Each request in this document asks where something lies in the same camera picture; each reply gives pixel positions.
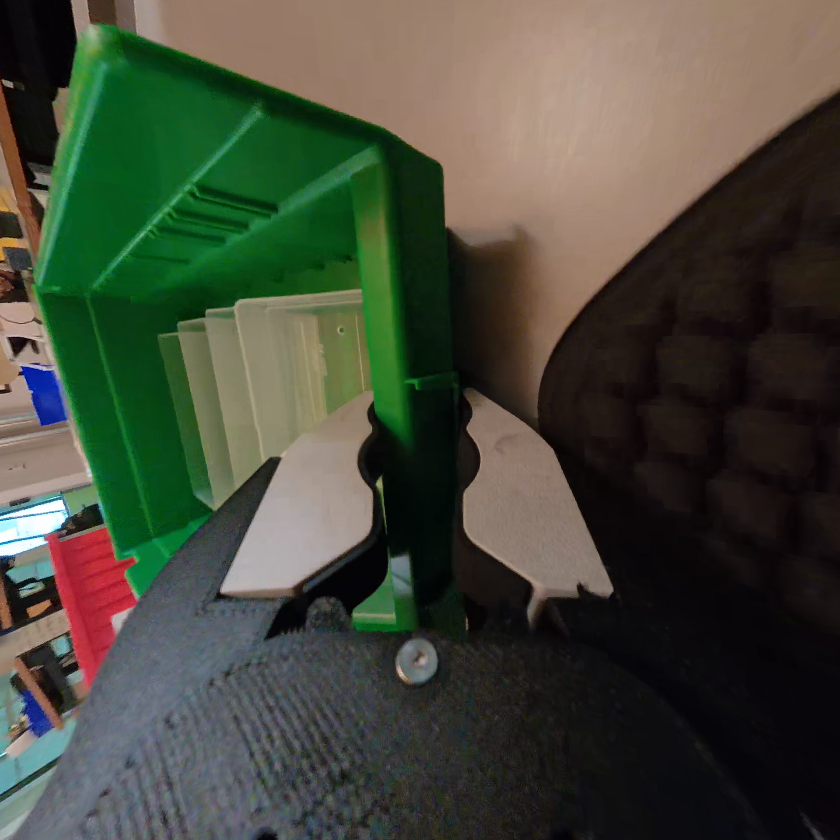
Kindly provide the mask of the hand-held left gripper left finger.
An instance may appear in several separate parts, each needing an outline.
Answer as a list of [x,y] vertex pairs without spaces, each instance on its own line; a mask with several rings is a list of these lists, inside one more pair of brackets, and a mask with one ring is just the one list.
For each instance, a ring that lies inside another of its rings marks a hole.
[[384,516],[365,464],[379,431],[363,392],[281,456],[219,589],[231,606],[269,602],[304,614],[323,599],[347,616],[383,582]]

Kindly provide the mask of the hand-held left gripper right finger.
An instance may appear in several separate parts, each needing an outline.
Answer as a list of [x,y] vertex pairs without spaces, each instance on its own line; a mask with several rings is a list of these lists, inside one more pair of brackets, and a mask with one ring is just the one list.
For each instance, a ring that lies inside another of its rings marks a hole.
[[613,582],[552,447],[475,388],[464,397],[478,454],[461,503],[466,539],[528,586],[531,627],[551,600],[609,599]]

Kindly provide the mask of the green plastic bin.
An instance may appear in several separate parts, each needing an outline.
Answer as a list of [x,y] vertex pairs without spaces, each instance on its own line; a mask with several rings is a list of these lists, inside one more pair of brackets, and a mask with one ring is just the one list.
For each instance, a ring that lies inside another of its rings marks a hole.
[[110,26],[77,42],[35,289],[101,510],[151,583],[208,517],[158,336],[238,300],[360,289],[392,557],[461,634],[445,180],[387,129]]

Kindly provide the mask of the red ribbed crate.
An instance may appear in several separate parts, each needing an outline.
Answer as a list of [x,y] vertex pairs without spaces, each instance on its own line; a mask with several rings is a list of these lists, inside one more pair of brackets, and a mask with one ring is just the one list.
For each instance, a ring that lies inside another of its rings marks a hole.
[[60,602],[85,683],[90,687],[137,603],[125,576],[133,559],[115,556],[105,525],[46,536]]

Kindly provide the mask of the blue storage bin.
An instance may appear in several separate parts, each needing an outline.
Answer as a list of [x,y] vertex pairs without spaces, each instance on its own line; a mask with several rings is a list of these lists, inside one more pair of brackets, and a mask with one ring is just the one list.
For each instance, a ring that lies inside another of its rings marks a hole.
[[66,400],[56,370],[43,365],[23,365],[21,371],[40,426],[66,422]]

